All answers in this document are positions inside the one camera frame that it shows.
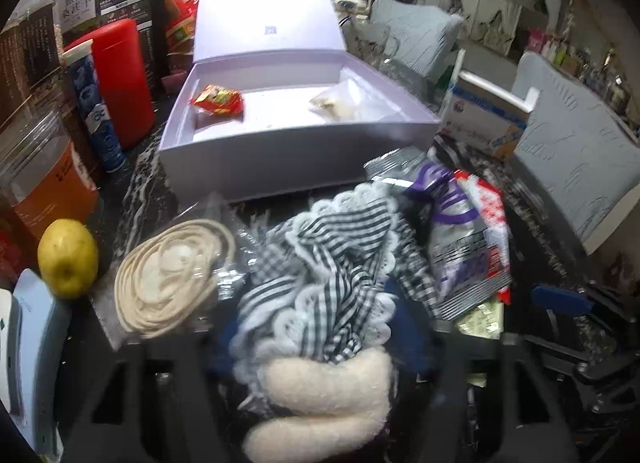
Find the snack bag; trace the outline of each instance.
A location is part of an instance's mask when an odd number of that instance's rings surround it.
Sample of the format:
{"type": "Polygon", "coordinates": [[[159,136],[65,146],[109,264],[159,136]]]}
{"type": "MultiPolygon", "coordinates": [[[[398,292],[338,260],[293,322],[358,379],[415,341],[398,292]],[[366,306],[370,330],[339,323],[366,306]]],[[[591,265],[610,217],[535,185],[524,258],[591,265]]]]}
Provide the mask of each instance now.
{"type": "Polygon", "coordinates": [[[209,84],[191,104],[212,115],[234,117],[244,111],[244,102],[240,91],[209,84]]]}
{"type": "MultiPolygon", "coordinates": [[[[509,269],[510,266],[509,229],[500,191],[475,174],[469,174],[464,170],[458,169],[453,174],[486,224],[484,236],[490,253],[488,276],[493,277],[501,269],[509,269]]],[[[498,299],[505,304],[511,303],[509,286],[498,292],[498,299]]]]}
{"type": "Polygon", "coordinates": [[[418,216],[414,225],[418,232],[428,234],[420,246],[433,272],[430,295],[435,298],[423,304],[434,317],[458,318],[509,284],[508,264],[497,241],[503,230],[498,228],[500,232],[494,234],[495,227],[487,226],[458,183],[457,178],[463,180],[462,185],[481,201],[477,183],[464,180],[466,173],[456,176],[416,148],[375,158],[365,164],[365,170],[368,178],[387,184],[392,194],[404,200],[404,212],[418,216]]]}

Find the white fluffy fabric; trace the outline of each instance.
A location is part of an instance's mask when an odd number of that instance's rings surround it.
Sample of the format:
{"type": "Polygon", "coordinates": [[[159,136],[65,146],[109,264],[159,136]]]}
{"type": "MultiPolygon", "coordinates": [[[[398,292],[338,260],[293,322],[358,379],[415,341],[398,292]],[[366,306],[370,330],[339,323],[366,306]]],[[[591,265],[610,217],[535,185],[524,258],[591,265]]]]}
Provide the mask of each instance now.
{"type": "Polygon", "coordinates": [[[314,463],[363,446],[384,427],[392,364],[382,348],[339,365],[281,358],[262,368],[270,400],[307,416],[261,423],[244,439],[254,463],[314,463]]]}

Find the blue and white can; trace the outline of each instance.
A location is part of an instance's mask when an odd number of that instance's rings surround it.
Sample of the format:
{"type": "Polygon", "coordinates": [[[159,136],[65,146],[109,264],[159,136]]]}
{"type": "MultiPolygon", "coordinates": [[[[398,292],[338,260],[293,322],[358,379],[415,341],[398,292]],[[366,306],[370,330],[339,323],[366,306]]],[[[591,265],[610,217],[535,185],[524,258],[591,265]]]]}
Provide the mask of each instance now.
{"type": "Polygon", "coordinates": [[[125,163],[120,141],[109,116],[107,104],[100,93],[94,58],[93,39],[86,40],[62,54],[66,75],[73,85],[80,117],[89,130],[91,145],[107,172],[114,172],[125,163]]]}

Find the orange liquid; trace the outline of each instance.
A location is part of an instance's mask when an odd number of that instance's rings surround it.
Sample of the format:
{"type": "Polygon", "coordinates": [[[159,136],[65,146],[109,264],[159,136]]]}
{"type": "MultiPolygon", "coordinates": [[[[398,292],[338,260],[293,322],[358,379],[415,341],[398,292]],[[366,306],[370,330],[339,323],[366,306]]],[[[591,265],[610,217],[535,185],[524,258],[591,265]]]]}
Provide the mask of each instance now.
{"type": "Polygon", "coordinates": [[[69,143],[44,179],[25,199],[14,204],[13,209],[39,240],[56,219],[76,219],[84,223],[97,201],[97,188],[69,143]]]}

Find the beige coiled rope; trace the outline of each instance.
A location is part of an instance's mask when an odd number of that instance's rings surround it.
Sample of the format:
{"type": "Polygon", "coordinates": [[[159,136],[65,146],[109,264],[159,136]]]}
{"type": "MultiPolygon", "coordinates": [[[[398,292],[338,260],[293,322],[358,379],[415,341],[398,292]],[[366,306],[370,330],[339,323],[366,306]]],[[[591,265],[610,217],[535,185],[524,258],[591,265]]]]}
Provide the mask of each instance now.
{"type": "Polygon", "coordinates": [[[209,219],[185,221],[131,250],[114,285],[116,312],[124,329],[156,337],[215,295],[219,278],[212,271],[225,242],[225,261],[216,271],[222,272],[234,260],[236,242],[228,228],[209,219]]]}

